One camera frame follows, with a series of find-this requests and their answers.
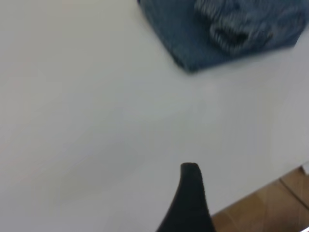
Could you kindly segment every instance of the white table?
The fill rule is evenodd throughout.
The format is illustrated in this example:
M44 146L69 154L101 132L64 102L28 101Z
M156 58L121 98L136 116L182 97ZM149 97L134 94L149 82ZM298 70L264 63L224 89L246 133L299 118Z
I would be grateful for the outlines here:
M308 161L308 34L188 75L134 0L0 9L3 232L153 232L182 162L215 213Z

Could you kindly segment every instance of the brown floor tile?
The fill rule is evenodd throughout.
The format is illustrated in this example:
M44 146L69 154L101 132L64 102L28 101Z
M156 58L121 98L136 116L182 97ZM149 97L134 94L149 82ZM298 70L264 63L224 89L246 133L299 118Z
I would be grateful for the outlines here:
M279 182L264 187L225 210L241 232L300 232L307 211Z
M306 176L302 168L298 168L285 175L281 180L284 184L309 207L309 176Z
M213 216L212 221L217 232L240 232L225 212Z

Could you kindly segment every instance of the denim fabric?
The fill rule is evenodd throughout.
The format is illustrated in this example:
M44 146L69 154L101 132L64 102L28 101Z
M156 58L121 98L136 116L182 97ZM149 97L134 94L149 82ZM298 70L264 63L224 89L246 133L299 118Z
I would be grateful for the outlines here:
M296 44L301 0L139 0L175 62L188 72Z

